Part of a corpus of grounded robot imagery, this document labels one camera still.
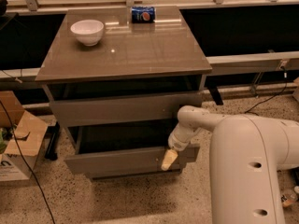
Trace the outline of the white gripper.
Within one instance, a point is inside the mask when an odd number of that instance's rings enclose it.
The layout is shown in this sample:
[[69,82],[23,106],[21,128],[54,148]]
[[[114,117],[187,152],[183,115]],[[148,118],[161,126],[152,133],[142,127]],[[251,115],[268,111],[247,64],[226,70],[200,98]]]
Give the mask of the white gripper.
[[162,170],[167,171],[178,157],[178,152],[183,151],[190,143],[191,140],[200,132],[200,128],[185,127],[178,123],[175,129],[168,137],[168,149],[164,153],[162,161]]

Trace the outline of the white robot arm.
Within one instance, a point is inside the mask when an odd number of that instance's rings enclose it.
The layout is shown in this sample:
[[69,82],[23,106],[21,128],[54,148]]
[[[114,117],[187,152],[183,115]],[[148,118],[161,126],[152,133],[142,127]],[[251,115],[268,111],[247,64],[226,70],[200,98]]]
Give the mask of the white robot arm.
[[285,224],[277,171],[299,166],[299,123],[185,105],[168,138],[164,171],[201,130],[212,132],[212,223]]

